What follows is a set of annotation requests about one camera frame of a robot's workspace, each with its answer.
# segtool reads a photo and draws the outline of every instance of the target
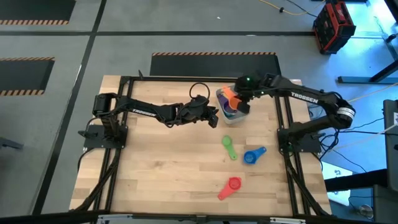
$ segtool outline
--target red measuring spoon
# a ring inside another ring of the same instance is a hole
[[[228,183],[225,185],[224,189],[218,194],[219,200],[224,200],[226,197],[230,196],[235,191],[239,190],[242,186],[242,179],[240,177],[231,177]]]

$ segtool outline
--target table leg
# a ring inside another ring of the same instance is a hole
[[[372,77],[338,77],[339,83],[354,84],[394,84],[398,82],[398,78],[387,78],[398,70],[398,60],[392,62],[386,68]]]
[[[362,174],[354,174],[346,177],[336,177],[325,180],[326,191],[372,187],[374,184],[387,187],[387,169],[374,170]]]

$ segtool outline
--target floor mat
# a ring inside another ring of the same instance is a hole
[[[42,95],[53,57],[0,58],[0,96]]]
[[[150,75],[178,77],[240,77],[252,72],[280,74],[274,52],[158,52]]]
[[[0,0],[0,25],[65,25],[75,0]]]

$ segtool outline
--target concrete floor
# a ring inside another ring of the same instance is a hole
[[[88,31],[98,11],[100,0],[77,1],[70,24],[50,26],[0,26],[0,30]],[[287,1],[271,1],[287,10],[300,12]],[[318,2],[296,1],[311,9]],[[76,164],[82,153],[83,138],[77,134],[91,117],[92,101],[98,93],[103,75],[136,76],[140,69],[149,74],[152,52],[277,52],[282,74],[299,78],[303,84],[326,91],[337,91],[346,99],[378,90],[382,85],[340,85],[341,75],[372,76],[393,58],[375,22],[373,5],[380,1],[348,4],[357,24],[352,38],[337,55],[320,55],[314,37],[248,36],[124,36],[97,37],[88,61],[72,118],[68,127],[53,181],[43,209],[44,213],[68,210],[76,179]],[[257,0],[113,0],[108,1],[99,26],[100,31],[310,31],[313,18],[279,14],[276,9]],[[47,90],[43,96],[0,98],[0,136],[23,142],[23,151],[0,151],[0,217],[26,215],[45,163],[51,153],[59,124],[68,103],[78,72],[87,36],[83,37],[4,37],[0,36],[0,57],[49,57],[56,59]],[[382,101],[396,100],[397,87],[353,103],[357,110],[353,126],[382,117]],[[379,121],[364,131],[383,130]],[[363,134],[340,134],[340,145],[365,138]],[[386,167],[384,138],[339,150],[366,170]],[[355,172],[362,170],[331,152],[326,162]]]

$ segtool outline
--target wooden tabletop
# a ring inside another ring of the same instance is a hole
[[[104,76],[100,92],[117,93],[119,80],[120,76]],[[136,81],[132,97],[157,105],[187,103],[192,84]],[[206,84],[211,91],[209,105],[214,106],[216,90],[232,85]],[[192,93],[207,95],[201,85],[195,86]],[[291,98],[290,104],[294,121],[309,120],[305,102]],[[215,129],[207,122],[167,128],[154,118],[129,113],[127,143],[121,154],[111,211],[291,216],[285,165],[277,151],[275,100],[263,96],[252,100],[250,105],[251,112],[244,121],[228,126],[219,116]],[[221,144],[224,135],[231,136],[238,160],[232,161]],[[265,146],[267,152],[256,164],[243,164],[244,152],[260,146]],[[100,175],[103,155],[104,149],[95,149],[83,158],[70,208],[79,206],[93,190]],[[309,153],[301,153],[300,156],[306,186],[323,209],[330,212],[319,162]],[[220,201],[217,195],[230,177],[242,178],[242,187]],[[298,207],[302,212],[299,192],[296,186]],[[106,193],[105,187],[101,208],[104,207]]]

